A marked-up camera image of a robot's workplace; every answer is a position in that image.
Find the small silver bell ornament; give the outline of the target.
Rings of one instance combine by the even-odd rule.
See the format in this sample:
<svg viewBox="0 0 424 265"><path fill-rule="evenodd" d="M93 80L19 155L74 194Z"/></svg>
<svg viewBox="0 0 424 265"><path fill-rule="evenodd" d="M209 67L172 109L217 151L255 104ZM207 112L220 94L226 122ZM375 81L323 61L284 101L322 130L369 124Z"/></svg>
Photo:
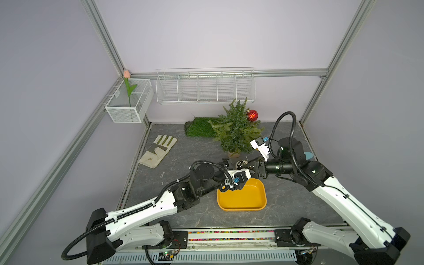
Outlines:
<svg viewBox="0 0 424 265"><path fill-rule="evenodd" d="M235 166L236 166L236 169L237 170L240 170L240 169L242 169L245 165L247 165L248 164L248 162L247 161L245 161L245 160L240 160L240 161L237 161L236 162L236 164L235 164Z"/></svg>

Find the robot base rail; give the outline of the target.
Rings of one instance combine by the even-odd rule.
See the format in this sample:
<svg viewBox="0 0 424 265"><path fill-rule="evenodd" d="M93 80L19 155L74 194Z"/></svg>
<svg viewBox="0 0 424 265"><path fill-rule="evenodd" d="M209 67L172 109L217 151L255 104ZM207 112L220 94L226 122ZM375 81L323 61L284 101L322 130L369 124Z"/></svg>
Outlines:
<svg viewBox="0 0 424 265"><path fill-rule="evenodd" d="M318 243L296 245L288 227L177 229L165 246L131 245L101 261L102 265L250 265L289 262L319 264L331 251Z"/></svg>

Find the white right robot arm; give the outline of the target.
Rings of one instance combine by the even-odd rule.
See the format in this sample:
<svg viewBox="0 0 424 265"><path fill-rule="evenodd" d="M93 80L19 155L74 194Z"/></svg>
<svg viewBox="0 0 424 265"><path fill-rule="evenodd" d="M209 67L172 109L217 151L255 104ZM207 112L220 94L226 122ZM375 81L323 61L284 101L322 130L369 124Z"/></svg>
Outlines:
<svg viewBox="0 0 424 265"><path fill-rule="evenodd" d="M393 227L373 214L349 193L333 173L318 161L306 158L294 138L297 117L285 112L276 120L268 138L250 141L261 157L245 165L257 177L274 175L302 185L329 205L352 228L339 231L300 218L278 243L325 246L353 258L359 265L393 265L410 240L410 233Z"/></svg>

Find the red ribbed ball ornament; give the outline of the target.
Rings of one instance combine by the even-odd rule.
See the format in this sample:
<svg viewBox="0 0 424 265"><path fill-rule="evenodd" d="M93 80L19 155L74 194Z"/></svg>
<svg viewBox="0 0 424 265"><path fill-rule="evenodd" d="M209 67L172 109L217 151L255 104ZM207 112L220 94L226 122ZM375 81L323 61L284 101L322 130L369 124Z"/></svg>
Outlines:
<svg viewBox="0 0 424 265"><path fill-rule="evenodd" d="M247 116L247 120L250 121L250 122L255 122L259 118L258 112L256 110L253 110L253 109L248 110L247 113L246 113L246 116Z"/></svg>

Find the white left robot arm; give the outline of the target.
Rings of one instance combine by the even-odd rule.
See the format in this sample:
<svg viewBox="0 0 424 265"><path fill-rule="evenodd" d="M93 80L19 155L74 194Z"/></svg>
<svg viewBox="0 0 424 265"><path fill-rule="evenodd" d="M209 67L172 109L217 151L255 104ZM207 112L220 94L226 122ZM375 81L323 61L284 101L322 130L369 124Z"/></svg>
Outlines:
<svg viewBox="0 0 424 265"><path fill-rule="evenodd" d="M85 232L73 240L61 254L65 261L86 257L93 265L112 257L129 246L134 229L156 219L187 210L204 195L243 189L251 175L248 169L228 170L210 161L195 161L189 174L165 185L159 195L133 207L107 213L104 208L92 212Z"/></svg>

